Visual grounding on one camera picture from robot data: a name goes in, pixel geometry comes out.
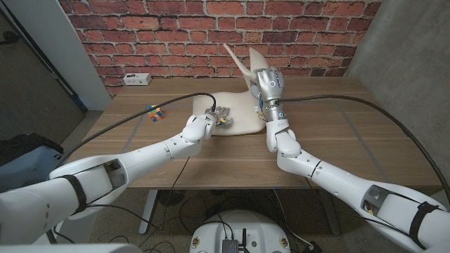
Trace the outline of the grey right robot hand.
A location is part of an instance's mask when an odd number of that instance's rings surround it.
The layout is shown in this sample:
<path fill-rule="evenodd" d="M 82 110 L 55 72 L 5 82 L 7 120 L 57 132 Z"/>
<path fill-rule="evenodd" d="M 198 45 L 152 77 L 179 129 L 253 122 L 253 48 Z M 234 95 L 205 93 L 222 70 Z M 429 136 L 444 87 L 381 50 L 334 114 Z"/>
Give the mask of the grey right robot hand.
<path fill-rule="evenodd" d="M 284 89 L 283 75 L 274 67 L 255 71 L 256 79 L 250 81 L 252 95 L 263 102 L 282 98 Z"/>

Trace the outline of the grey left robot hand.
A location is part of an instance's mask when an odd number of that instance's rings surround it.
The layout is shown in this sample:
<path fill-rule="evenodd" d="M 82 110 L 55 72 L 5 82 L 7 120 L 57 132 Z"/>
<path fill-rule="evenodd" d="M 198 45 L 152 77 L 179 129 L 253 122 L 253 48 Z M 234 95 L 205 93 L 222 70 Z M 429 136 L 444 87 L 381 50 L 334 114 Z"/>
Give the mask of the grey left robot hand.
<path fill-rule="evenodd" d="M 228 126 L 233 124 L 233 119 L 229 117 L 230 108 L 216 106 L 213 110 L 208 108 L 205 110 L 206 114 L 212 115 L 216 119 L 217 126 Z"/>

